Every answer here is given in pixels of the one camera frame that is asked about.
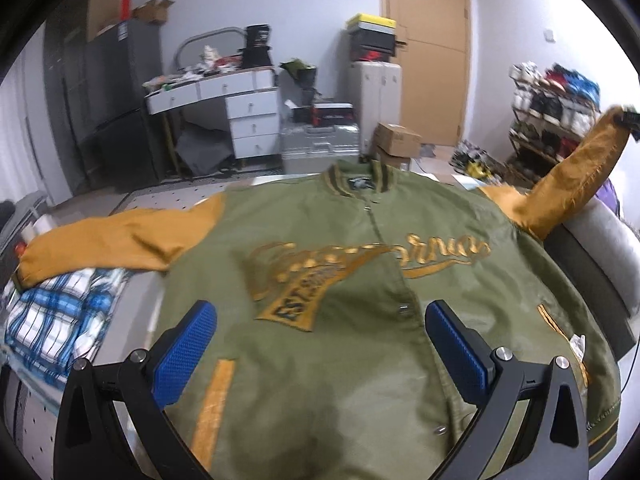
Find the black coffee machine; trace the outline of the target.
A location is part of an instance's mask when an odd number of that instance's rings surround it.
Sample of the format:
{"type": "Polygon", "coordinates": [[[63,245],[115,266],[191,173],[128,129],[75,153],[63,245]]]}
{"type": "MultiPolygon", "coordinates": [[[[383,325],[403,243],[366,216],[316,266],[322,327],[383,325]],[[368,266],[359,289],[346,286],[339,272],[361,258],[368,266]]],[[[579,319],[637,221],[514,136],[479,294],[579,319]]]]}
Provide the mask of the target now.
{"type": "Polygon", "coordinates": [[[268,24],[247,26],[245,29],[245,47],[241,50],[241,67],[269,67],[272,65],[269,47],[271,28],[268,24]]]}

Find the green and mustard varsity jacket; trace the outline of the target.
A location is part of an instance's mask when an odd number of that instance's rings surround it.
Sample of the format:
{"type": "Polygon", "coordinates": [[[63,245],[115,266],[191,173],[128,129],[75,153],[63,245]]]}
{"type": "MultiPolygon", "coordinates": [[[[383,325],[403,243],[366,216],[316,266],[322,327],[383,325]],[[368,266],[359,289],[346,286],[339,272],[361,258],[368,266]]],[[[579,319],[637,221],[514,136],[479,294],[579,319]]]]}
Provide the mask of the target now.
{"type": "Polygon", "coordinates": [[[386,166],[229,188],[187,210],[139,209],[30,242],[28,290],[87,268],[165,277],[159,330],[198,300],[214,338],[167,415],[216,479],[425,479],[475,415],[424,322],[442,300],[491,347],[567,359],[587,467],[614,448],[620,372],[575,286],[544,250],[627,144],[618,107],[526,193],[465,191],[386,166]]]}

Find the white drawer desk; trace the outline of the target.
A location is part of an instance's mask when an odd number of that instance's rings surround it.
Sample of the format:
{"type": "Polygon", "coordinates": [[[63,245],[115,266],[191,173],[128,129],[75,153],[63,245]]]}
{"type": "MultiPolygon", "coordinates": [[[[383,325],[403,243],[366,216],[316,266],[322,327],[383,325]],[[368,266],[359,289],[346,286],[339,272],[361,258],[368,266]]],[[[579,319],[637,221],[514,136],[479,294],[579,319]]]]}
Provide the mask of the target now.
{"type": "Polygon", "coordinates": [[[150,115],[215,101],[224,104],[236,159],[280,153],[280,94],[272,67],[168,84],[145,97],[150,115]]]}

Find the black refrigerator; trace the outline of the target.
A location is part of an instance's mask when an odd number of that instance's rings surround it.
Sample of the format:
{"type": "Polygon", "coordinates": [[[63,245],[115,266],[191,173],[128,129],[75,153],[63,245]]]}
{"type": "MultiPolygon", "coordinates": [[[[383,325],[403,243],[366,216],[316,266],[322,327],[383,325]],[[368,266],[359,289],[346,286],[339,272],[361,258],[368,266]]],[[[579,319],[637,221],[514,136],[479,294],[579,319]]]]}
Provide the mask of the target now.
{"type": "Polygon", "coordinates": [[[158,26],[128,20],[87,41],[82,27],[51,18],[43,62],[54,144],[73,195],[163,180],[164,135],[143,88],[162,72],[158,26]]]}

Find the open cardboard box on fridge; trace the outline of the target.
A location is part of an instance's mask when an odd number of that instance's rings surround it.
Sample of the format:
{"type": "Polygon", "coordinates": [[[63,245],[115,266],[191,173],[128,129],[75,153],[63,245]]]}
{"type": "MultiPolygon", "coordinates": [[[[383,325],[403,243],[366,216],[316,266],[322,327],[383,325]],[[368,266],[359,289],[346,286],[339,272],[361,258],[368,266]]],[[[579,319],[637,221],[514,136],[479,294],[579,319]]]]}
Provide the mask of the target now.
{"type": "Polygon", "coordinates": [[[168,20],[168,9],[174,4],[172,0],[149,0],[132,11],[132,16],[145,23],[163,25],[168,20]]]}

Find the wooden shoe rack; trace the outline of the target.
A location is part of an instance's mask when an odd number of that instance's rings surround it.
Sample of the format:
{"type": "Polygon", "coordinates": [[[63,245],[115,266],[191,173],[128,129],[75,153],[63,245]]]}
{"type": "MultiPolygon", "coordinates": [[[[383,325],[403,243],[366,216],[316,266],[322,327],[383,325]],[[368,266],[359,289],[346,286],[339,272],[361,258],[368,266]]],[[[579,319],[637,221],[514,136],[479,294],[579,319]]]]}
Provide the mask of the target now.
{"type": "Polygon", "coordinates": [[[540,70],[533,62],[510,67],[514,83],[513,154],[506,174],[530,188],[573,154],[600,114],[599,85],[559,64],[540,70]]]}

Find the lower cardboard box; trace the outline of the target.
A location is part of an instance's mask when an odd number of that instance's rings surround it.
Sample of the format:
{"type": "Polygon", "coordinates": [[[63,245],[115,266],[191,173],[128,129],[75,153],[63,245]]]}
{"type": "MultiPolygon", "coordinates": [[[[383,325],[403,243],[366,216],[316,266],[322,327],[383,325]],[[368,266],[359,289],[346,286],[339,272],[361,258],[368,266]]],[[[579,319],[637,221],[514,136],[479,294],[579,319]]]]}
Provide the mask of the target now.
{"type": "Polygon", "coordinates": [[[376,159],[384,165],[391,166],[397,168],[401,171],[409,171],[411,165],[410,157],[399,157],[395,155],[390,155],[386,153],[386,151],[382,150],[379,146],[375,150],[376,159]]]}

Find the grey mattress base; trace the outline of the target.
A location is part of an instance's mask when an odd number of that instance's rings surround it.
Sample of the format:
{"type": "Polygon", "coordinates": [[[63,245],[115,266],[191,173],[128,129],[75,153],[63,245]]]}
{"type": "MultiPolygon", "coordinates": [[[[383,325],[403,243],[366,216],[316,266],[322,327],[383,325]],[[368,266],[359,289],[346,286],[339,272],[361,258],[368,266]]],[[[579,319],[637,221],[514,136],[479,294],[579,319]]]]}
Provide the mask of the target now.
{"type": "Polygon", "coordinates": [[[544,240],[596,319],[614,358],[639,337],[639,237],[594,198],[544,240]]]}

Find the blue plaid shirt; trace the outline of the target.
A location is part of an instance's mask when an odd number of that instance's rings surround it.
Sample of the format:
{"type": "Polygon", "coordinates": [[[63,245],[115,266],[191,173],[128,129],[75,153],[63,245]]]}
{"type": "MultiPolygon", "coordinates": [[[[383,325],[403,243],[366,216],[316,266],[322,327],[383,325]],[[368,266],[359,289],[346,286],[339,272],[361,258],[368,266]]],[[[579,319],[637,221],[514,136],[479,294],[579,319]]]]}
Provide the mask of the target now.
{"type": "Polygon", "coordinates": [[[4,345],[26,372],[62,391],[73,362],[98,353],[131,275],[85,268],[9,296],[4,345]]]}

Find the wooden door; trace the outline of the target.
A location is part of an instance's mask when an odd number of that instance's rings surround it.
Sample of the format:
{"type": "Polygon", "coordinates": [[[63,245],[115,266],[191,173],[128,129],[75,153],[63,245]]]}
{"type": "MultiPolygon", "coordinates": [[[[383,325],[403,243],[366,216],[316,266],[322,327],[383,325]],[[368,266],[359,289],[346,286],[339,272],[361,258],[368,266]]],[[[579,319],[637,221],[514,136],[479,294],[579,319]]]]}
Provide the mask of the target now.
{"type": "Polygon", "coordinates": [[[401,125],[425,143],[460,140],[470,69],[469,0],[383,0],[396,22],[401,125]]]}

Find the silver aluminium suitcase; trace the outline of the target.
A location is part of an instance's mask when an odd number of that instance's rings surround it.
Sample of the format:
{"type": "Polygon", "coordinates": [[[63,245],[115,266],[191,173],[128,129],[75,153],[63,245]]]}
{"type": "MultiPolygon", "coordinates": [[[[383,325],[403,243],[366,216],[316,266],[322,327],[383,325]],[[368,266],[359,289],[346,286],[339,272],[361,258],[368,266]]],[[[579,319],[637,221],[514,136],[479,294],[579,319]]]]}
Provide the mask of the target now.
{"type": "Polygon", "coordinates": [[[360,130],[355,124],[292,124],[280,134],[280,150],[286,174],[318,174],[338,160],[358,162],[360,130]]]}

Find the stacked shoe boxes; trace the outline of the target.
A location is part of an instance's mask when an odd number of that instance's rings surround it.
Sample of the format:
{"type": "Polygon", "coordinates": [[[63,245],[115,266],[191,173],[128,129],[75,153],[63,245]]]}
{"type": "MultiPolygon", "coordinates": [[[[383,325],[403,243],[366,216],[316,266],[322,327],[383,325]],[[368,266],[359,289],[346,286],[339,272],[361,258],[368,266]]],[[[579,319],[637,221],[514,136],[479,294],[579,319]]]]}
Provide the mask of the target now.
{"type": "Polygon", "coordinates": [[[346,22],[352,62],[388,62],[396,56],[396,21],[358,13],[346,22]]]}

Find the black red box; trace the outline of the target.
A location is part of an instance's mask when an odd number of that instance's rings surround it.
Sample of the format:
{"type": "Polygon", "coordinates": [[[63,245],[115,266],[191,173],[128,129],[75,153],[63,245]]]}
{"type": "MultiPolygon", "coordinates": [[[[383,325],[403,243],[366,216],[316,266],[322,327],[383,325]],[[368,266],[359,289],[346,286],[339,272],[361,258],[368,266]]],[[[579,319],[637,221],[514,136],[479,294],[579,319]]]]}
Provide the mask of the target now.
{"type": "Polygon", "coordinates": [[[350,125],[356,122],[354,108],[350,103],[314,103],[310,117],[314,127],[350,125]]]}

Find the upper cardboard box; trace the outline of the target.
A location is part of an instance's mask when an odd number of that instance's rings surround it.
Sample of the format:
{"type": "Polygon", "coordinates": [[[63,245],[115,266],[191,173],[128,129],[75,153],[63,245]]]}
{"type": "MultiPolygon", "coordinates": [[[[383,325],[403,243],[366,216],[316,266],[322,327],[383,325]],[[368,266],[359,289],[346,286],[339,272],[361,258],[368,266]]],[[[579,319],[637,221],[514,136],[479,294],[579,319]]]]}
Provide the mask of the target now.
{"type": "Polygon", "coordinates": [[[377,148],[394,157],[416,158],[420,155],[422,136],[394,124],[379,122],[374,133],[377,148]]]}

